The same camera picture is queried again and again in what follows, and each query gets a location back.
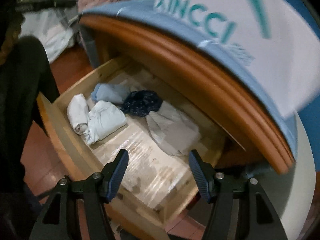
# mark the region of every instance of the black clamp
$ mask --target black clamp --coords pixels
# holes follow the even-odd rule
[[[103,203],[110,203],[116,197],[128,162],[128,152],[121,149],[113,162],[85,180],[72,182],[67,176],[60,179],[29,239],[81,240],[76,200],[83,199],[90,239],[114,240]]]
[[[189,154],[189,166],[207,203],[215,203],[202,239],[227,240],[233,199],[239,199],[235,240],[287,240],[272,203],[255,178],[235,178],[216,172],[202,161],[196,150]]]

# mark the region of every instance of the red tile floor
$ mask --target red tile floor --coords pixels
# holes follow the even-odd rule
[[[51,64],[51,69],[60,93],[92,70],[86,53],[79,46],[67,49]],[[35,123],[28,134],[21,161],[26,167],[25,182],[35,195],[51,189],[59,179],[68,174],[49,138]],[[82,215],[80,212],[82,225],[85,223],[83,217],[83,212]],[[88,239],[88,234],[84,228],[85,224],[81,230],[85,240]],[[186,210],[165,229],[170,234],[192,240],[201,239],[204,233],[204,227],[188,217]]]

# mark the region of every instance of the black pants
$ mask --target black pants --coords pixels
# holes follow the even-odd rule
[[[59,96],[42,44],[24,37],[0,66],[0,234],[1,227],[9,226],[22,239],[28,238],[37,216],[25,192],[20,158],[32,120],[43,128],[39,92],[51,102]]]

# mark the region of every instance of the light blue cloth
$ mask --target light blue cloth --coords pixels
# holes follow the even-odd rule
[[[127,86],[99,83],[91,93],[91,99],[94,102],[102,100],[120,105],[123,104],[129,94],[130,89]]]
[[[142,22],[185,41],[197,50],[201,50],[221,63],[221,66],[233,73],[263,104],[280,131],[284,135],[294,157],[297,156],[297,137],[295,125],[290,127],[280,115],[273,100],[264,91],[256,79],[239,64],[222,46],[211,41],[210,37],[169,15],[153,9],[154,0],[128,0],[108,3],[83,11],[83,14],[105,15]]]

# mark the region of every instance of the stacked items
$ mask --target stacked items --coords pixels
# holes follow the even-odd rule
[[[130,92],[124,85],[99,83],[88,101],[82,94],[75,95],[67,112],[73,130],[84,134],[88,145],[124,126],[124,114],[145,117],[153,140],[168,155],[187,155],[189,147],[200,140],[199,127],[150,90]]]

